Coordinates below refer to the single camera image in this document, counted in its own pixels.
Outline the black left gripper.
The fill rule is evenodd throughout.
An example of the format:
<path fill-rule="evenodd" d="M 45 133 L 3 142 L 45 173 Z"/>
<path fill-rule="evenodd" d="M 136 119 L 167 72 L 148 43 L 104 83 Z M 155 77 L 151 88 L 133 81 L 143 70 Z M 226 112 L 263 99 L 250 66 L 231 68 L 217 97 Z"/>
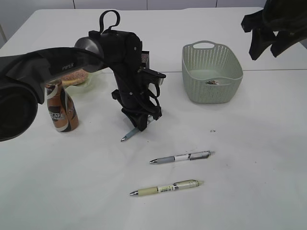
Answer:
<path fill-rule="evenodd" d="M 118 88 L 112 92 L 113 99 L 122 106 L 122 112 L 135 128 L 144 131 L 148 116 L 155 120 L 161 117 L 158 102 L 160 89 L 152 83 L 141 84 L 142 41 L 133 32 L 105 30 L 90 31 L 88 50 L 98 54 L 103 63 L 101 68 L 114 72 Z"/>

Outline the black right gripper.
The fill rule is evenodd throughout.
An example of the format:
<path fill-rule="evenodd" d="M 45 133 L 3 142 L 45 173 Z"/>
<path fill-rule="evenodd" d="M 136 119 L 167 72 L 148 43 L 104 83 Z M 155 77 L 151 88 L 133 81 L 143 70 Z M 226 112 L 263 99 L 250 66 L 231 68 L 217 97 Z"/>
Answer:
<path fill-rule="evenodd" d="M 245 15 L 241 26 L 246 33 L 252 30 L 252 60 L 257 60 L 270 45 L 271 53 L 277 57 L 307 38 L 307 1 L 268 0 L 262 10 Z"/>

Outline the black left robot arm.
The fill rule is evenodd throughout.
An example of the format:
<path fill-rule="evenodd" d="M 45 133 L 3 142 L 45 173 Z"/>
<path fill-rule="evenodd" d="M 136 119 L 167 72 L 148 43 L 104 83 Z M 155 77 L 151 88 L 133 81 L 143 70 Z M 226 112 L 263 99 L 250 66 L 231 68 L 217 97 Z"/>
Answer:
<path fill-rule="evenodd" d="M 132 32 L 107 29 L 90 31 L 74 47 L 47 48 L 0 59 L 0 139 L 18 137 L 33 123 L 37 107 L 45 100 L 48 82 L 83 69 L 93 73 L 110 68 L 117 89 L 113 99 L 132 124 L 143 131 L 148 118 L 161 117 L 159 87 L 165 75 L 142 65 L 142 42 Z"/>

